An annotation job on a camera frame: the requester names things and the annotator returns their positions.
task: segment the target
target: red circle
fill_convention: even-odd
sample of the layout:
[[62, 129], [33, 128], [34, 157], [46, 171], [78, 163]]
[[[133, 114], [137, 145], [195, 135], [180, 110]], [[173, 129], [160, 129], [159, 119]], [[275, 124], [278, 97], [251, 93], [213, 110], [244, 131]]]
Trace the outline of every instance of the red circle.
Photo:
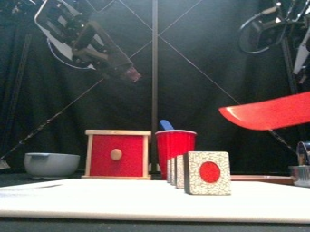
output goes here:
[[219, 180], [220, 169], [213, 162], [204, 162], [200, 165], [200, 178], [204, 182], [213, 183]]

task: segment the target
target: white tabletop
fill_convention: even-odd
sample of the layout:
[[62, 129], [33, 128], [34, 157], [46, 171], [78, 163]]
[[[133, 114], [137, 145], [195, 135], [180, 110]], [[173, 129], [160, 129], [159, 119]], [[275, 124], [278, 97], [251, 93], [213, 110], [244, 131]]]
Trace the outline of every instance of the white tabletop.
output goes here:
[[0, 217], [310, 223], [310, 188], [231, 182], [192, 196], [163, 180], [64, 179], [0, 188]]

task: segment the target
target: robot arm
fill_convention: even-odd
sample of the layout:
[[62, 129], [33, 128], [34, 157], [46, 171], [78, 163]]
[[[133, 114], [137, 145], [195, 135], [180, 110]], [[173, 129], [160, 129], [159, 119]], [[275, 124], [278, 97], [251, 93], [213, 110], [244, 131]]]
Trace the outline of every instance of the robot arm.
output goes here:
[[99, 23], [86, 20], [64, 0], [45, 0], [34, 22], [57, 51], [108, 76], [137, 81], [140, 74]]

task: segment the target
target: cable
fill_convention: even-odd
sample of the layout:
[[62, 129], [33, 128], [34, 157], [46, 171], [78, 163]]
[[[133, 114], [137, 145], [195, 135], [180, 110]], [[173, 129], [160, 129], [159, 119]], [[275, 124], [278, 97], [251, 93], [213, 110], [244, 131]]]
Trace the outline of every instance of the cable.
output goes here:
[[[270, 49], [270, 46], [264, 47], [263, 49], [258, 50], [258, 51], [248, 51], [243, 48], [241, 44], [240, 44], [240, 36], [245, 30], [245, 28], [248, 27], [249, 23], [254, 22], [256, 19], [259, 19], [260, 17], [266, 16], [266, 15], [270, 15], [272, 14], [275, 11], [278, 10], [278, 6], [274, 6], [271, 8], [267, 8], [266, 10], [263, 10], [260, 13], [258, 13], [255, 16], [252, 16], [244, 23], [243, 25], [240, 26], [239, 28], [239, 49], [244, 52], [244, 53], [248, 53], [248, 54], [258, 54], [258, 53], [263, 53], [264, 51], [267, 51]], [[283, 38], [283, 34], [284, 34], [284, 30], [286, 29], [286, 25], [284, 25], [284, 28], [283, 28], [283, 31], [282, 31], [282, 35], [279, 37], [279, 40], [276, 42], [276, 44], [279, 44], [282, 38]]]
[[77, 66], [70, 65], [69, 63], [65, 63], [65, 62], [58, 58], [58, 56], [56, 55], [56, 53], [53, 52], [52, 44], [50, 44], [50, 42], [49, 42], [49, 39], [46, 38], [45, 40], [46, 40], [46, 45], [48, 45], [48, 48], [49, 48], [50, 53], [53, 54], [54, 58], [56, 58], [61, 63], [64, 63], [65, 65], [68, 65], [68, 66], [69, 66], [70, 68], [73, 68], [73, 69], [80, 69], [80, 70], [89, 70], [89, 69], [90, 69], [89, 67], [77, 67]]

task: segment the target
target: ceramic bowl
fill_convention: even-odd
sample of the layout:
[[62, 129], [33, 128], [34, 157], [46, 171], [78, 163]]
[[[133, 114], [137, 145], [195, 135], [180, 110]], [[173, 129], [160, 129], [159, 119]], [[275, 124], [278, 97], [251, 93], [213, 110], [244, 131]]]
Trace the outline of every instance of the ceramic bowl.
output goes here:
[[64, 179], [77, 170], [80, 156], [60, 153], [25, 153], [24, 168], [34, 179]]
[[310, 166], [288, 166], [295, 186], [310, 188]]

